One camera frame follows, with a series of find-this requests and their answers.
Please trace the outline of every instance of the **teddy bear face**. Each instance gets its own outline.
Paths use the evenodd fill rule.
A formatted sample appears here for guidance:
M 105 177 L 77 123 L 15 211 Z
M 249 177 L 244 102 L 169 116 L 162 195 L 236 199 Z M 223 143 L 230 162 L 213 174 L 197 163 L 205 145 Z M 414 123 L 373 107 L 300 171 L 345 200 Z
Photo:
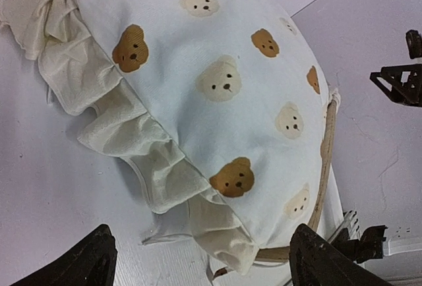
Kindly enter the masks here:
M 225 197 L 241 197 L 250 191 L 255 183 L 251 161 L 239 157 L 226 164 L 218 174 L 210 178 L 211 186 Z
M 195 17 L 207 17 L 220 8 L 217 0 L 180 0 L 180 5 Z
M 197 78 L 196 88 L 210 101 L 228 101 L 242 88 L 236 61 L 229 55 L 221 56 Z
M 276 57 L 280 53 L 277 42 L 271 36 L 271 33 L 265 29 L 258 30 L 252 36 L 252 42 L 266 57 Z
M 302 135 L 303 119 L 299 113 L 299 109 L 290 101 L 286 103 L 276 118 L 276 128 L 286 138 L 296 139 Z
M 317 69 L 315 67 L 311 67 L 306 78 L 308 79 L 308 83 L 313 87 L 314 91 L 320 95 L 321 91 L 319 89 L 318 75 L 316 74 L 316 71 Z
M 144 41 L 144 30 L 136 24 L 127 27 L 113 50 L 113 61 L 122 72 L 129 73 L 140 68 L 148 60 L 148 46 Z
M 284 212 L 288 218 L 294 220 L 301 217 L 309 207 L 309 184 L 299 191 L 287 204 L 284 206 Z
M 287 19 L 284 18 L 280 18 L 280 22 L 288 29 L 291 31 L 292 34 L 294 34 L 295 36 L 297 35 L 297 30 L 296 28 L 293 26 L 293 24 L 291 24 Z

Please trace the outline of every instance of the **white wall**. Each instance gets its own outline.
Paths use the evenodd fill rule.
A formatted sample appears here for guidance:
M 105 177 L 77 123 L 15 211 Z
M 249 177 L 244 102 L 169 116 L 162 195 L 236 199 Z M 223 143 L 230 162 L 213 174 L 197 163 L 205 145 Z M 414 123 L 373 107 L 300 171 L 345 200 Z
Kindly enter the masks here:
M 369 80 L 383 66 L 414 63 L 405 33 L 422 31 L 422 0 L 317 0 L 293 18 L 342 93 L 333 165 L 344 209 L 358 210 L 364 227 L 422 235 L 422 109 L 390 102 Z M 422 275 L 421 259 L 368 267 L 384 277 Z

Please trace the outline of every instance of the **brown strap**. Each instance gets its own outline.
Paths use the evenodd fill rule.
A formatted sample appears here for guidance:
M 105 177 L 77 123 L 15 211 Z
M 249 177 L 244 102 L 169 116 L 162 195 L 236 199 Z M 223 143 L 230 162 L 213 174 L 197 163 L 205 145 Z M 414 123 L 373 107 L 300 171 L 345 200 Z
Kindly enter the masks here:
M 315 209 L 312 213 L 311 219 L 308 222 L 308 226 L 313 231 L 317 231 L 318 229 L 328 186 L 328 178 L 330 176 L 334 131 L 336 129 L 336 114 L 337 102 L 333 100 L 328 106 L 324 140 L 321 144 L 322 170 L 318 196 L 316 198 Z M 258 252 L 256 260 L 261 262 L 287 263 L 289 262 L 289 253 L 289 246 L 285 246 L 283 248 L 263 248 Z

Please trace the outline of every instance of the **white fabric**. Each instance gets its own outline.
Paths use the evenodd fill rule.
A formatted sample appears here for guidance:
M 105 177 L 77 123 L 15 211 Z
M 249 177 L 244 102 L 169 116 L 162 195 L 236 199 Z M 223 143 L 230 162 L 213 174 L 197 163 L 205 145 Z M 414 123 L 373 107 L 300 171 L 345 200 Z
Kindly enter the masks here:
M 125 159 L 153 211 L 189 200 L 211 255 L 246 273 L 310 218 L 328 87 L 271 0 L 1 2 L 65 110 L 96 109 L 79 140 Z

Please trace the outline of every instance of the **brown bear face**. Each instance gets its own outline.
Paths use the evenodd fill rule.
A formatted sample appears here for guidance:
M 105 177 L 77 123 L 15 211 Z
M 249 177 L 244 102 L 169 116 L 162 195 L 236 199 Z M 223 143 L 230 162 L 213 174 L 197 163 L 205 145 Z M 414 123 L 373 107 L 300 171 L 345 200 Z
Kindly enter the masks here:
M 148 46 L 144 41 L 144 30 L 136 24 L 127 27 L 119 44 L 113 50 L 113 61 L 122 72 L 136 71 L 148 60 Z
M 258 30 L 252 36 L 252 42 L 266 57 L 276 57 L 280 53 L 277 42 L 272 38 L 271 33 L 265 29 Z
M 211 186 L 225 197 L 241 197 L 254 185 L 255 176 L 251 170 L 251 161 L 238 157 L 226 164 L 217 175 L 210 178 Z
M 318 75 L 316 74 L 317 70 L 315 69 L 315 67 L 311 67 L 311 69 L 309 70 L 308 75 L 306 76 L 308 79 L 308 83 L 313 87 L 314 91 L 320 95 L 321 92 L 319 90 L 319 82 L 318 82 Z

